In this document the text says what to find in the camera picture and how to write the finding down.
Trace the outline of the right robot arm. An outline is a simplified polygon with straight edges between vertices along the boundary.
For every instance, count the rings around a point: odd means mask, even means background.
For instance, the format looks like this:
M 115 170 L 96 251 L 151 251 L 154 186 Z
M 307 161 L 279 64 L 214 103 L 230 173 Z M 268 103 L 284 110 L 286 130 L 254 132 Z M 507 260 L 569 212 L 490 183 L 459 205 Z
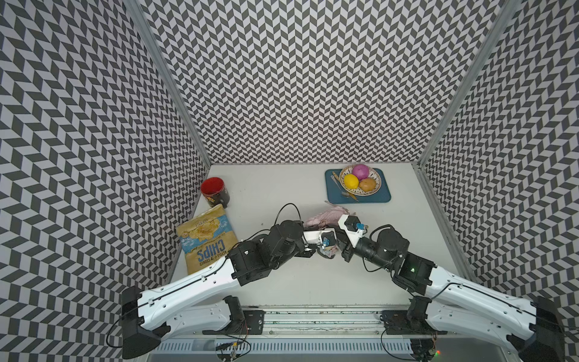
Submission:
M 521 361 L 565 360 L 565 331 L 552 301 L 510 296 L 464 279 L 411 253 L 409 241 L 391 225 L 367 234 L 357 217 L 343 216 L 336 238 L 345 260 L 359 256 L 412 294 L 412 330 L 422 324 L 475 337 L 514 351 Z

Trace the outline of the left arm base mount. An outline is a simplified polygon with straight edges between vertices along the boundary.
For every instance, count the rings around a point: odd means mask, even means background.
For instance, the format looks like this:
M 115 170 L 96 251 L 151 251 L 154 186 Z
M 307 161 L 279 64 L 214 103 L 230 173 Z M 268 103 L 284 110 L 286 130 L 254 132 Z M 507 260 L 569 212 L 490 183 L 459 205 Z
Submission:
M 223 309 L 220 309 L 220 314 L 225 316 L 225 320 L 219 323 L 219 327 L 203 329 L 203 335 L 262 335 L 265 325 L 264 310 L 242 309 L 238 297 L 233 296 L 225 297 L 223 304 L 226 313 L 223 314 Z

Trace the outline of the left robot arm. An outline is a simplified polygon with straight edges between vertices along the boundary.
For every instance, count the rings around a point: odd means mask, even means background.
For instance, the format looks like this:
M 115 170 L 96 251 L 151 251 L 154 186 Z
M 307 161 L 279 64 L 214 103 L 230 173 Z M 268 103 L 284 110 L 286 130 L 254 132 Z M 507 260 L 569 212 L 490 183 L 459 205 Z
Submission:
M 158 347 L 162 337 L 177 329 L 171 320 L 180 312 L 266 278 L 295 256 L 309 258 L 317 250 L 337 246 L 341 236 L 334 227 L 306 231 L 302 222 L 286 220 L 235 244 L 214 264 L 176 282 L 147 291 L 125 289 L 116 322 L 122 330 L 122 358 L 140 357 Z

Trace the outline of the pink knitted bag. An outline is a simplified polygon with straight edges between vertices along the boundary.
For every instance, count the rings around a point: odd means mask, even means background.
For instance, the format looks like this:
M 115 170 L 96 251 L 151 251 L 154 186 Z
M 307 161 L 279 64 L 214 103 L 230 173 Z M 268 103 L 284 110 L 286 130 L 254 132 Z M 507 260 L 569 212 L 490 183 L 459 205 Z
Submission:
M 337 226 L 344 215 L 350 215 L 350 211 L 339 205 L 330 205 L 326 211 L 307 219 L 304 227 L 325 229 L 327 226 Z

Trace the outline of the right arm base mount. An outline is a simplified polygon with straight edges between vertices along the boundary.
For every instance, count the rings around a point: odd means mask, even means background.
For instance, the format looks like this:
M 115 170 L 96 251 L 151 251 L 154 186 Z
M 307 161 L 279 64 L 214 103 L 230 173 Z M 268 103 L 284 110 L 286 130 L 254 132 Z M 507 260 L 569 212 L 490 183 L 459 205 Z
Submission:
M 413 297 L 407 310 L 383 310 L 380 320 L 387 335 L 446 335 L 448 332 L 436 330 L 427 322 L 427 308 L 432 300 L 427 297 Z

